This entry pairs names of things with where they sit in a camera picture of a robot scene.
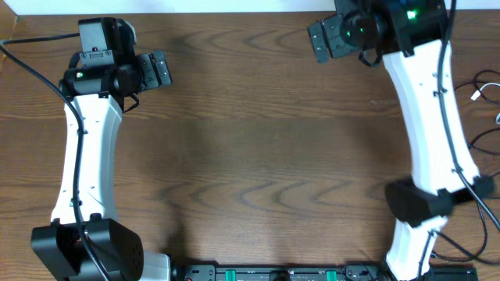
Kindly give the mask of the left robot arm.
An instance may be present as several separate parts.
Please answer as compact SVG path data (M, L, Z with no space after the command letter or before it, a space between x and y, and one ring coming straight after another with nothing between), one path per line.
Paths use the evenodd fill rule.
M124 101L170 84L166 57L136 54L134 28L122 19L85 19L78 27L81 51L59 81L67 128L62 183L49 225L32 231L32 250L57 280L170 281L170 257L146 251L119 223L113 189Z

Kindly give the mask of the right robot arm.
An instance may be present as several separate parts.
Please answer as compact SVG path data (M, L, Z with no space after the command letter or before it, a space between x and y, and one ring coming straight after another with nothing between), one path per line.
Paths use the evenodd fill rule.
M437 238L455 206L473 201L492 217L485 198L495 188L467 147L455 99L450 37L455 6L436 0L338 1L333 16L308 27L316 60L325 63L369 51L398 94L409 138L412 175L389 183L385 197L396 219L381 276L387 280L475 280L466 252L434 267Z

